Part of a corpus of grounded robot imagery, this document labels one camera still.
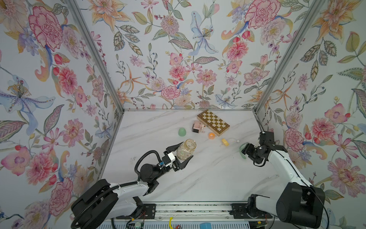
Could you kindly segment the clear printed baby bottle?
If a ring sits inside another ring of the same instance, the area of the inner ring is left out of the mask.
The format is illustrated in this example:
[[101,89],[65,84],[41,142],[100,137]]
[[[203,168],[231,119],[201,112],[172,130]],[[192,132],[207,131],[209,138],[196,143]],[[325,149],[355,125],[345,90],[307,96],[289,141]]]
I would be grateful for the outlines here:
[[176,156],[184,161],[187,160],[190,156],[193,155],[196,149],[196,142],[192,139],[188,139],[183,142],[176,151]]

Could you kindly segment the yellow bottle collar with nipple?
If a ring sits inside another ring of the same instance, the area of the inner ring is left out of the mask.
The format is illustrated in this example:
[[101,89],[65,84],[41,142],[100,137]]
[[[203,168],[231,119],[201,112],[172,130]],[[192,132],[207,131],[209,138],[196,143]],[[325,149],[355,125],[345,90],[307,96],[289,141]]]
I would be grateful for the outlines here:
[[226,139],[222,139],[221,142],[226,147],[230,145],[230,143]]

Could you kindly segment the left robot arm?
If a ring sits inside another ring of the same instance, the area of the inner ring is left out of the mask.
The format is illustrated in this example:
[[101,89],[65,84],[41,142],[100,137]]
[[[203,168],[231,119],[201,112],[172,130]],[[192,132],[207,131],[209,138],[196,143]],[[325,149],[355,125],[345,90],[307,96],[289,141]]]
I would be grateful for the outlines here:
[[151,194],[159,185],[158,178],[169,171],[183,170],[193,156],[181,162],[174,155],[180,144],[166,148],[160,157],[155,150],[143,154],[136,162],[137,180],[109,183],[101,179],[86,190],[71,206],[72,229],[96,229],[106,219],[120,216],[137,218],[144,212],[141,197]]

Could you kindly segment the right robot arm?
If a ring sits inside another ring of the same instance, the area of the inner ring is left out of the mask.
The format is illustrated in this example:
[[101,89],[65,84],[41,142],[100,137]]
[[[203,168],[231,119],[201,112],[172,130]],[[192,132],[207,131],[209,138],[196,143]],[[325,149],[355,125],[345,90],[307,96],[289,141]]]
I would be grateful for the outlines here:
[[272,132],[263,131],[259,146],[251,143],[241,146],[240,153],[261,168],[271,164],[284,185],[271,196],[252,194],[247,201],[246,213],[251,217],[270,214],[285,223],[318,229],[322,217],[327,214],[324,206],[325,193],[307,181],[291,161],[284,146],[274,141]]

